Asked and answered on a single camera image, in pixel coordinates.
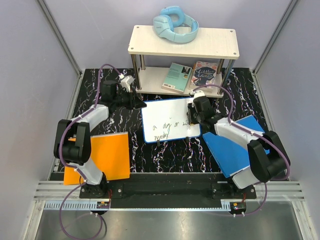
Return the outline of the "blue-framed whiteboard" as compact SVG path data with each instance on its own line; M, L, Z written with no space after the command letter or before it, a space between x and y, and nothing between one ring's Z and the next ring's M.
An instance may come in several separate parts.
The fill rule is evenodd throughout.
M200 125L190 125L187 117L192 102L192 97L146 101L141 109L144 141L150 144L199 137Z

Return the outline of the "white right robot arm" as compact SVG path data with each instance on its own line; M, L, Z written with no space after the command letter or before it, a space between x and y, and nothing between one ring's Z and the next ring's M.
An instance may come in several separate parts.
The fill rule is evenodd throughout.
M206 133L228 139L246 150L249 166L238 170L227 185L228 195L239 198L245 188L267 183L286 171L290 174L290 160L274 131L261 132L245 127L216 114L206 96L196 96L187 104L187 119L191 125L199 124Z

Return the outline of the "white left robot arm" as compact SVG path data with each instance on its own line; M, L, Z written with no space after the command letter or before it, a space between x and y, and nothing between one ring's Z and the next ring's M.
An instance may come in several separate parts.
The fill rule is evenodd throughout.
M108 186L103 182L106 175L91 159L91 131L118 108L137 110L147 106L139 99L133 81L132 76L126 76L120 82L103 82L97 93L97 102L81 115L62 119L57 124L54 157L79 173L97 198L103 198L108 193Z

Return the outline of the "Little Women book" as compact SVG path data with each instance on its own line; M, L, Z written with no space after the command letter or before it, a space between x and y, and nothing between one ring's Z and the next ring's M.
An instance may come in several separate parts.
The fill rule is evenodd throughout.
M194 64L189 89L194 90L200 86L216 83L218 64L215 62L197 61Z

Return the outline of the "teal paperback book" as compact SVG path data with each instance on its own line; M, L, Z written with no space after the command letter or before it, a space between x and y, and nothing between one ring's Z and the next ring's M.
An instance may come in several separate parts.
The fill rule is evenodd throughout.
M182 94L189 81L192 68L172 63L162 84L162 88L171 92Z

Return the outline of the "blue folder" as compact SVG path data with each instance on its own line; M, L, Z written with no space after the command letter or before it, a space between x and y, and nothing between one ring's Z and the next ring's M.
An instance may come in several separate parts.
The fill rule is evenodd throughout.
M232 140L210 132L214 129L213 123L216 121L213 117L204 121L201 126L202 137L224 177L229 178L250 168L249 155L246 149Z

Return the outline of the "orange folder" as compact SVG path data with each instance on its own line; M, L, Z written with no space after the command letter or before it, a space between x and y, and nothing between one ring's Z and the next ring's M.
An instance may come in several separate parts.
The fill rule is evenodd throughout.
M108 181L130 177L130 151L127 132L96 135L91 139L91 154L87 163L78 169L86 183L99 185L103 175Z

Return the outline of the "white two-tier shelf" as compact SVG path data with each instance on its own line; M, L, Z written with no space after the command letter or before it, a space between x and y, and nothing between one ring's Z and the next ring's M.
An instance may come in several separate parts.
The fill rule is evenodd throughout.
M218 71L228 63L225 73L218 72L216 79L216 84L224 86L240 57L235 29L201 27L193 41L179 44L158 37L151 25L133 27L128 53L137 92L156 95L175 94L162 87L171 63L192 67L197 61L218 62Z

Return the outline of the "light blue headphones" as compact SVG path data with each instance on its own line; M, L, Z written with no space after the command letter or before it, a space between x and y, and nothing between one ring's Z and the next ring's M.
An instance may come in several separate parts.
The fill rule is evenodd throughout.
M175 28L189 27L187 33L177 33ZM198 34L199 23L185 14L179 6L168 6L153 18L153 28L158 37L173 43L186 44L192 42Z

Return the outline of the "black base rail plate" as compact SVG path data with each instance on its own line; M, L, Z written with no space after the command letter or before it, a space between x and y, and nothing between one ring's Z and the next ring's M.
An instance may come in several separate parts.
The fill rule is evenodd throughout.
M94 193L84 186L79 197L124 199L131 196L193 195L213 199L257 198L253 185L238 189L230 178L219 172L132 173L128 179L110 180L105 185L108 193Z

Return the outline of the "aluminium slotted rail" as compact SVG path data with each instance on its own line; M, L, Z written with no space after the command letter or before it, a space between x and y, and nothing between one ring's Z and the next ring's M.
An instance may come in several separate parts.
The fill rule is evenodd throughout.
M34 201L43 201L46 210L103 211L178 211L230 212L240 205L266 202L304 202L297 182L269 182L266 187L249 188L240 197L218 196L212 189L195 194L126 194L124 187L113 189L103 198L85 197L81 189L60 181L38 184Z

